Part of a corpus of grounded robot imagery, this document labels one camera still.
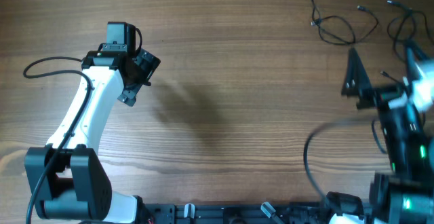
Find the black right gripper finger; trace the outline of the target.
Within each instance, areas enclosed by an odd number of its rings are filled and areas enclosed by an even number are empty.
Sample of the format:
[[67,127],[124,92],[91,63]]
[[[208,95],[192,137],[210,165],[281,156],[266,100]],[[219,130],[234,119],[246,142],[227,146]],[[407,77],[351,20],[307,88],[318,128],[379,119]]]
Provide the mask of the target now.
[[343,81],[341,94],[343,96],[369,97],[372,95],[372,85],[355,48],[349,49],[347,72]]
[[409,81],[417,81],[425,76],[422,65],[431,59],[412,39],[404,42],[406,74]]

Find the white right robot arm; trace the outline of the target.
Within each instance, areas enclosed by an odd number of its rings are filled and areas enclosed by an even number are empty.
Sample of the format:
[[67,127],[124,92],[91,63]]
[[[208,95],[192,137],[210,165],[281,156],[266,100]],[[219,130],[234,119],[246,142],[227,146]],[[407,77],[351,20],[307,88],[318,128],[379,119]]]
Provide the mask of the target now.
[[421,115],[433,106],[433,59],[413,41],[404,43],[406,76],[374,87],[355,48],[349,50],[343,96],[356,96],[358,109],[375,108],[392,174],[377,173],[370,185],[369,209],[353,195],[329,193],[322,219],[348,214],[374,223],[433,222],[433,137]]

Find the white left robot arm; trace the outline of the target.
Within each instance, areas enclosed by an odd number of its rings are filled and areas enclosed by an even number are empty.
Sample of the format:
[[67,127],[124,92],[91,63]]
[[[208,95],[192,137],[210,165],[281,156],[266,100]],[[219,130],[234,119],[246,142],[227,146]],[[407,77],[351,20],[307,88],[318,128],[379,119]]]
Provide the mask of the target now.
[[25,155],[31,189],[25,221],[37,214],[80,223],[153,223],[142,198],[113,191],[98,149],[115,102],[133,106],[161,61],[142,48],[139,28],[109,22],[106,41],[79,62],[80,85],[62,123],[45,146]]

